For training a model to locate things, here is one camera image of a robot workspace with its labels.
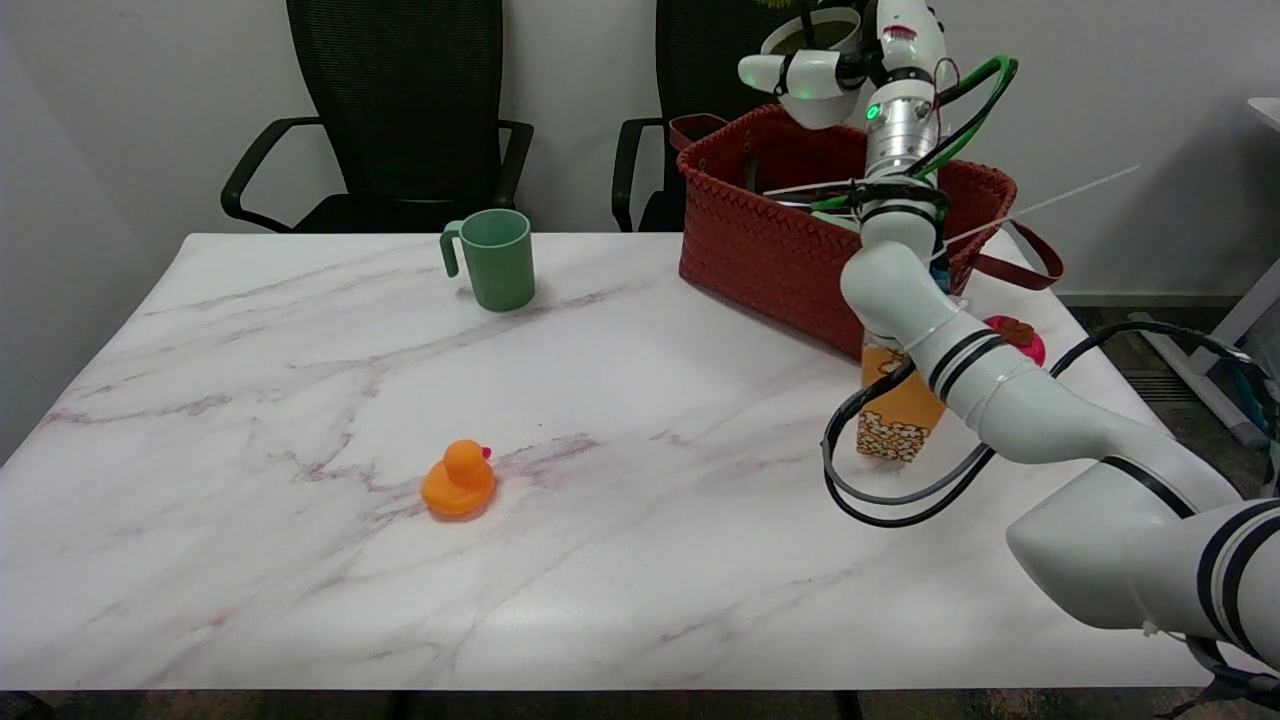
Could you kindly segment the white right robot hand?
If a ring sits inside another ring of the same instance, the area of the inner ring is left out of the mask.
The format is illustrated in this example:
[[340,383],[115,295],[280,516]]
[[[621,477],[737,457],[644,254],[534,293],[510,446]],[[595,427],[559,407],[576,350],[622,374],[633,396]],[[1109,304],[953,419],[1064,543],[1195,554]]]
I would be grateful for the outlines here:
[[873,1],[868,6],[873,22],[863,50],[755,54],[739,61],[739,78],[750,88],[803,101],[842,97],[863,78],[876,86],[876,102],[901,97],[934,102],[934,70],[947,56],[934,13],[925,1]]

